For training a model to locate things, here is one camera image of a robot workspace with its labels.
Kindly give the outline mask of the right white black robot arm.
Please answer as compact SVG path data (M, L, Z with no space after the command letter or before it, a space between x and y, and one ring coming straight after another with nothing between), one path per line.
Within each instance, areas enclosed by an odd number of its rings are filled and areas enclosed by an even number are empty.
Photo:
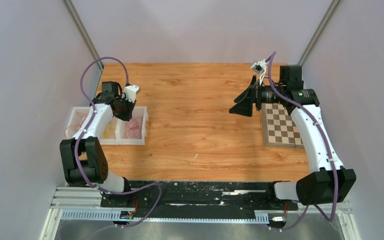
M296 125L307 154L309 174L298 181L278 181L265 195L266 204L278 209L286 200L320 205L343 202L357 180L353 169L345 168L328 137L320 102L313 89L305 89L300 65L282 65L278 83L263 84L269 71L265 61L251 65L255 71L249 86L234 99L229 113L251 117L263 104L280 104Z

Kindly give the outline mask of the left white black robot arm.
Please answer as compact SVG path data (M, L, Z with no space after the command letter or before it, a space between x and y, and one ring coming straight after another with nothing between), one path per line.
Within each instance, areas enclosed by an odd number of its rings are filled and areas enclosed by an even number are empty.
M133 201L133 193L125 177L109 170L100 140L113 118L132 119L141 88L129 83L122 88L115 81L105 81L101 86L101 92L91 99L80 129L59 144L64 177L69 184L86 185L113 194L113 200L120 207L127 207Z

